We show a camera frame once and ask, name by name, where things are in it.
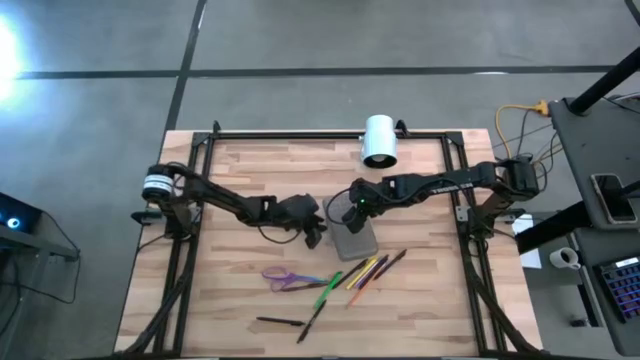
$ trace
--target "smartphone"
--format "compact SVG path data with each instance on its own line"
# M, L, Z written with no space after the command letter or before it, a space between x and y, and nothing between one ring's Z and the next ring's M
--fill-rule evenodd
M629 199L620 197L622 183L615 174L591 175L596 195L612 224L630 224L638 221Z

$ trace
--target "table leg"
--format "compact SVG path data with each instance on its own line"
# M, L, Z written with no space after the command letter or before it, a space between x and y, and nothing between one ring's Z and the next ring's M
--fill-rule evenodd
M518 251L524 254L576 228L591 226L584 202L580 201L516 235Z

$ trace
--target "scissor handle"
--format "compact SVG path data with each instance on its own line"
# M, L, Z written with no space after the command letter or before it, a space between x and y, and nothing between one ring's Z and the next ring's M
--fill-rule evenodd
M273 292L278 292L278 291L282 291L282 289L284 289L285 286L287 286L289 283L287 283L284 280L271 280L271 291Z
M291 273L282 266L272 266L264 269L262 277L272 280L284 280L291 276Z

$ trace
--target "black pen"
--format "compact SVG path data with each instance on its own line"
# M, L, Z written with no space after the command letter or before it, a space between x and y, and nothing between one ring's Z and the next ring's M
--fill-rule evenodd
M294 287L290 287L290 288L282 288L280 291L282 291L282 292L291 292L291 291L298 291L298 290L315 289L315 288L319 288L319 287L323 287L323 286L327 286L327 283L311 283L311 284L308 284L308 285L294 286Z
M318 310L316 310L316 312L311 317L311 320L309 320L309 322L307 323L307 326L305 326L304 330L302 330L302 334L300 334L300 337L298 338L298 341L296 342L296 344L300 344L301 342L304 341L304 338L307 337L307 334L309 333L309 329L311 329L311 325L313 325L313 322L316 321L316 318L318 317L318 314L320 314L320 311L322 311L322 309L324 309L324 305L326 303L327 303L327 300L323 300L322 304L320 304L320 306L318 306Z
M382 259L378 260L378 262L373 265L371 271L365 276L364 279L360 280L360 284L358 285L358 289L362 289L369 281L373 280L373 275L375 275L378 270L382 269L382 266L389 260L389 255L385 255Z
M297 320L287 320L287 319L276 319L276 318L268 318L268 317L264 317L264 316L258 316L256 318L256 320L260 320L260 321L269 321L269 322L277 322L280 324L288 324L291 326L302 326L304 325L303 321L297 321Z
M340 279L340 281L338 281L337 284L335 284L333 286L334 289L337 289L338 286L342 285L342 283L347 280L349 277L351 277L351 275L353 275L353 273L355 273L356 271L362 269L366 264L367 264L367 260L369 259L364 259L362 260L358 265L356 265L356 267L354 267L353 269L351 269L351 271L349 271L347 273L347 275L343 276L342 279Z
M389 268L395 264L396 262L398 262L398 260L402 259L407 253L407 249L404 249L402 251L400 251L400 253L398 255L396 255L396 257L393 258L393 260L391 260L391 262L389 262L387 264L387 266L384 267L384 269L380 270L376 276L373 278L373 280L378 280L378 278L380 276L382 276L382 274L384 274L385 271L389 270Z

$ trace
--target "orange pencil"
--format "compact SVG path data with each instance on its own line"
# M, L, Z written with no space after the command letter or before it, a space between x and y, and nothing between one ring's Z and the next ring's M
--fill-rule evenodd
M351 301L349 301L349 303L347 304L347 309L349 308L349 306L355 304L356 300L358 300L358 298L360 297L360 295L362 295L362 293L367 289L367 287L373 282L373 278L382 270L384 269L383 266L381 266L374 274L373 276L371 276L369 278L369 281L366 282L365 284L362 285L362 287L360 288L360 290L353 295L353 297L351 298Z

